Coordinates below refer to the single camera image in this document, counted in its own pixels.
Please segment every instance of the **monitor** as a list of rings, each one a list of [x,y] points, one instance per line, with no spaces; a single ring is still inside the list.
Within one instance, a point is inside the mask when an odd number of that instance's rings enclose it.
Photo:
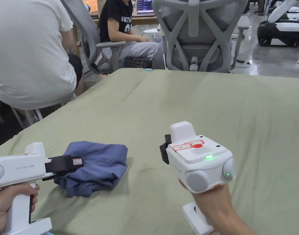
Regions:
[[[154,12],[152,8],[152,0],[137,0],[137,13]]]

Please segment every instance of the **office chair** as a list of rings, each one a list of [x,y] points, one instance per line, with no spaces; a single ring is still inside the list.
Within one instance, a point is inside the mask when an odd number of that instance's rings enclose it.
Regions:
[[[166,67],[171,70],[227,73],[236,66],[248,0],[153,0],[152,6],[165,35]],[[239,33],[231,65],[230,38]]]
[[[100,42],[99,28],[88,13],[81,0],[60,0],[71,20],[81,31],[81,44],[88,68],[96,74],[110,74],[119,69],[119,48],[126,42]],[[112,62],[95,64],[101,50],[109,47],[112,51]]]

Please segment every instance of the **black t-shirt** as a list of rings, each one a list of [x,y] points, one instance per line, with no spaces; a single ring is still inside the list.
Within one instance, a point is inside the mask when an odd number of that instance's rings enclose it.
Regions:
[[[127,34],[131,30],[133,5],[129,0],[127,6],[122,0],[106,0],[99,18],[100,42],[110,42],[108,35],[108,18],[119,22],[119,31]]]

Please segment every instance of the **mesh chair back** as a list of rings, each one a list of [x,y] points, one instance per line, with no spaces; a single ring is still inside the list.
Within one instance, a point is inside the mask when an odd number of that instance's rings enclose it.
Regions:
[[[88,13],[81,0],[60,0],[66,8],[73,23],[81,31],[81,43],[84,48],[85,59],[90,69],[92,66],[97,70],[94,62],[97,60],[101,49],[96,49],[96,44],[100,43],[99,28]]]
[[[231,66],[230,38],[247,0],[153,0],[153,10],[168,42],[166,64],[226,73]]]

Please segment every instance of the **speaker grille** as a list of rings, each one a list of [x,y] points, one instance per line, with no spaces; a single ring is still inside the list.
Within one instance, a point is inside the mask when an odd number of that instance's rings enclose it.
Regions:
[[[211,151],[212,151],[211,149],[203,146],[203,147],[200,147],[200,148],[192,149],[191,153],[193,153],[194,155],[201,155],[201,154],[209,153]]]

